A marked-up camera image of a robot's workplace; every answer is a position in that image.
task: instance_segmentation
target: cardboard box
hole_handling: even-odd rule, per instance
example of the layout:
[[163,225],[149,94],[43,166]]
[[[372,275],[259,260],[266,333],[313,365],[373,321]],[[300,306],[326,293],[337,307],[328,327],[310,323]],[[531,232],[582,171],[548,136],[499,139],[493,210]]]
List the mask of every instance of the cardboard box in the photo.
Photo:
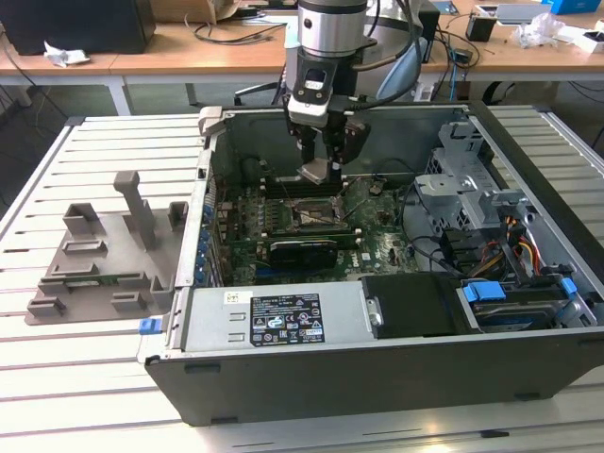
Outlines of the cardboard box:
[[241,0],[151,0],[157,22],[184,22],[216,24],[232,16]]

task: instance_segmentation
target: motherboard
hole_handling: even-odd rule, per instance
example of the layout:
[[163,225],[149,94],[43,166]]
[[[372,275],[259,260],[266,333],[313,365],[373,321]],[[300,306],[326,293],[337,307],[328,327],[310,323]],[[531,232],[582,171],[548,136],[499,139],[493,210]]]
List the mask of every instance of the motherboard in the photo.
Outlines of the motherboard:
[[215,219],[225,286],[417,271],[398,218],[404,189],[379,176],[228,187],[218,195]]

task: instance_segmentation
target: green circuit board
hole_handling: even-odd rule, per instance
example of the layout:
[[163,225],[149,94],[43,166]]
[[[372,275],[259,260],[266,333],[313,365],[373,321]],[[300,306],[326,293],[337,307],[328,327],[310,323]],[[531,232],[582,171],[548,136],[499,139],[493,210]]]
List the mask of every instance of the green circuit board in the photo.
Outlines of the green circuit board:
[[[371,177],[355,179],[335,195],[317,196],[314,187],[308,188],[310,196],[283,187],[283,198],[267,196],[270,190],[261,187],[227,193],[219,219],[222,242],[228,247],[230,284],[346,281],[418,271],[396,224],[399,188]],[[337,243],[334,267],[287,272],[271,268],[271,243],[310,240]]]

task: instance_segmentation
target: yellow wire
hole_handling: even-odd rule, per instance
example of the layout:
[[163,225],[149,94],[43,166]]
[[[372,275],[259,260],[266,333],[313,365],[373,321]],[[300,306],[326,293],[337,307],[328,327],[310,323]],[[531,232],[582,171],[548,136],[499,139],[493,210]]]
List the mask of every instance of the yellow wire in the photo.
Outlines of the yellow wire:
[[533,254],[532,254],[532,250],[530,249],[530,247],[529,247],[529,245],[527,243],[519,243],[519,244],[522,245],[524,248],[527,249],[528,255],[530,256],[530,265],[534,269],[534,267],[535,267],[535,264],[534,264],[535,261],[534,261],[534,257],[533,257]]
[[478,274],[482,274],[484,271],[488,271],[492,268],[496,263],[498,263],[503,258],[503,253],[499,253],[493,259],[484,264],[481,268],[479,268],[471,277],[476,277]]

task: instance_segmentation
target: computer case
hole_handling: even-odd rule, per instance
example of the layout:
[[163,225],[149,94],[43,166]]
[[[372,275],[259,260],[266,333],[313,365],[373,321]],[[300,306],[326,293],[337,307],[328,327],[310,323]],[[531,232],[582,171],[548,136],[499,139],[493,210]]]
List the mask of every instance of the computer case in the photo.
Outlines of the computer case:
[[149,0],[0,0],[0,22],[20,55],[66,50],[140,54],[155,31]]

